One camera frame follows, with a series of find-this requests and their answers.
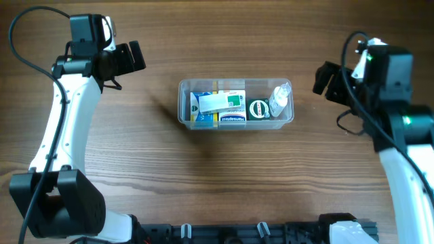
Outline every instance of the wooden surface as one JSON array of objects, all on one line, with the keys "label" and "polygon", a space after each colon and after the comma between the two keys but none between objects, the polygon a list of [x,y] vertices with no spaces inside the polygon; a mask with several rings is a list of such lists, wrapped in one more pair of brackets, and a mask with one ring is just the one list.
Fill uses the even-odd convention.
[{"label": "wooden surface", "polygon": [[[138,40],[146,61],[146,70],[119,79],[122,91],[104,91],[89,133],[87,176],[110,209],[174,225],[311,221],[350,212],[378,222],[381,243],[397,242],[389,185],[372,142],[338,129],[336,117],[347,108],[311,90],[316,69],[338,62],[347,35],[361,29],[414,53],[414,102],[434,106],[432,1],[49,5],[110,16],[117,43]],[[0,6],[0,243],[18,239],[22,217],[9,181],[35,156],[52,105],[52,82],[7,45],[12,18],[28,6]],[[41,11],[23,17],[14,36],[18,52],[46,69],[71,38],[67,19]],[[356,59],[351,54],[352,64]],[[279,131],[187,131],[177,119],[179,82],[216,77],[288,78],[294,121]],[[29,233],[26,240],[59,243]]]}]

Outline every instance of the green light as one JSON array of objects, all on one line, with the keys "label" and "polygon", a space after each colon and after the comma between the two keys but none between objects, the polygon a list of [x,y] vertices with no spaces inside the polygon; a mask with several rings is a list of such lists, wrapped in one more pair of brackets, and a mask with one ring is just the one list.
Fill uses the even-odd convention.
[{"label": "green light", "polygon": [[412,120],[411,120],[411,118],[409,118],[409,116],[403,116],[402,119],[404,121],[404,124],[406,124],[406,125],[409,125],[412,123]]}]

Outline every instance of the clear plastic bottle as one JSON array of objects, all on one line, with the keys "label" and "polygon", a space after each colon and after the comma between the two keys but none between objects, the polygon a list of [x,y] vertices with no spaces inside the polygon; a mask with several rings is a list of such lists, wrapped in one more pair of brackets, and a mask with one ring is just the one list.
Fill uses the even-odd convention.
[{"label": "clear plastic bottle", "polygon": [[269,99],[270,113],[273,117],[278,117],[286,107],[290,92],[291,86],[288,82],[274,89]]}]

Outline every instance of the wooden table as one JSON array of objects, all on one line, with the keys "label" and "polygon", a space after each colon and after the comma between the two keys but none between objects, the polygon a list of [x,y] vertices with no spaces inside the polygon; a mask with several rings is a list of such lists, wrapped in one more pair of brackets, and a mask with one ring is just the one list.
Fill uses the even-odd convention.
[{"label": "wooden table", "polygon": [[[337,128],[347,108],[312,86],[317,68],[339,62],[345,38],[361,29],[413,52],[413,101],[434,106],[432,1],[81,2],[48,5],[110,16],[117,43],[138,40],[147,65],[119,79],[122,91],[105,89],[94,113],[86,172],[110,209],[173,225],[350,212],[378,222],[381,243],[397,242],[389,185],[370,138]],[[22,217],[9,181],[28,169],[52,105],[52,82],[7,44],[12,18],[28,6],[0,7],[0,243],[18,239]],[[46,69],[71,38],[66,18],[42,11],[23,17],[14,36],[18,52]],[[357,59],[351,54],[350,64]],[[215,77],[288,78],[294,121],[278,131],[187,131],[177,120],[179,82]],[[29,232],[26,240],[59,242]]]}]

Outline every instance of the plastic bin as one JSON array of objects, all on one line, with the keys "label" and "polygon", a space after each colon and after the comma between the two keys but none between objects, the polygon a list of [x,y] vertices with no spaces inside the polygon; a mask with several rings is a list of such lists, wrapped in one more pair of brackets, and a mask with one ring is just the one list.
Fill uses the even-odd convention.
[{"label": "plastic bin", "polygon": [[190,121],[190,93],[218,92],[219,90],[245,90],[246,101],[250,98],[270,98],[271,93],[288,79],[185,79],[180,82],[178,92],[178,119],[189,129],[280,129],[294,119],[292,89],[288,105],[277,117],[262,121]]}]

